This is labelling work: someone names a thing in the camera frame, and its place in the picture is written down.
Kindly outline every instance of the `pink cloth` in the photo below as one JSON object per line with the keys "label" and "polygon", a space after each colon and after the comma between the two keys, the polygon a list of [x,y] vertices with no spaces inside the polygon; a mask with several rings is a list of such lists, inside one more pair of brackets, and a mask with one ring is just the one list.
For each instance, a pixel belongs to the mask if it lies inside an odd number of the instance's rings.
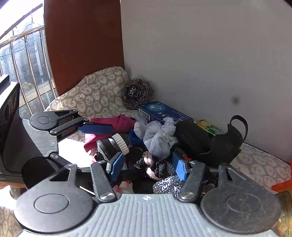
{"label": "pink cloth", "polygon": [[134,120],[123,114],[111,118],[92,118],[90,122],[111,124],[114,127],[114,132],[110,135],[85,134],[84,149],[86,152],[96,148],[96,141],[100,139],[109,138],[116,133],[129,133],[134,129],[135,124]]}

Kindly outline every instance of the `white wall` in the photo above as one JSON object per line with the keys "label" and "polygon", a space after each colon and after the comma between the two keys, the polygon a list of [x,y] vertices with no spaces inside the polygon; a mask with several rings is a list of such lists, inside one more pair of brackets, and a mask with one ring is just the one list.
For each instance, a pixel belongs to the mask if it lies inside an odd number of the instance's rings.
{"label": "white wall", "polygon": [[292,160],[292,8],[283,0],[121,0],[126,71],[161,102]]}

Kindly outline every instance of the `gray ribbed plate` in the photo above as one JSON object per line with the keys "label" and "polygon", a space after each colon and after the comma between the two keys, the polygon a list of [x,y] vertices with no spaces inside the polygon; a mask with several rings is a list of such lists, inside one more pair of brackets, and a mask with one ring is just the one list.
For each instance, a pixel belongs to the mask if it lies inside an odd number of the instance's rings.
{"label": "gray ribbed plate", "polygon": [[[20,237],[36,235],[23,231]],[[203,217],[196,205],[179,202],[171,194],[122,194],[114,203],[101,204],[83,225],[54,236],[244,237],[214,227]],[[277,235],[269,230],[249,236],[276,237]]]}
{"label": "gray ribbed plate", "polygon": [[3,161],[9,171],[21,172],[30,159],[48,157],[52,152],[58,152],[56,136],[35,129],[27,119],[14,116],[3,151]]}

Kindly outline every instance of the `brown wooden panel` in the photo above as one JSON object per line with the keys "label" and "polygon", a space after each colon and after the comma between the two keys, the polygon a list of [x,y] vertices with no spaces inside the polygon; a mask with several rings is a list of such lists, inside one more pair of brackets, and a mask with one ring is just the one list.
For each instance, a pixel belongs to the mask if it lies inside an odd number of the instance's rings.
{"label": "brown wooden panel", "polygon": [[124,67],[120,0],[44,0],[44,22],[59,95],[84,75]]}

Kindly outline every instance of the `window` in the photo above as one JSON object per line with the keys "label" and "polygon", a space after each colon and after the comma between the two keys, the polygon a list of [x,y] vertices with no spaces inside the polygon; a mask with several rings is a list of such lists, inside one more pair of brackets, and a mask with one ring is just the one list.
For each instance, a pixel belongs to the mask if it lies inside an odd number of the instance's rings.
{"label": "window", "polygon": [[19,113],[29,119],[32,114],[44,111],[58,96],[48,59],[43,7],[25,18],[0,42],[0,76],[8,74],[10,81],[20,83]]}

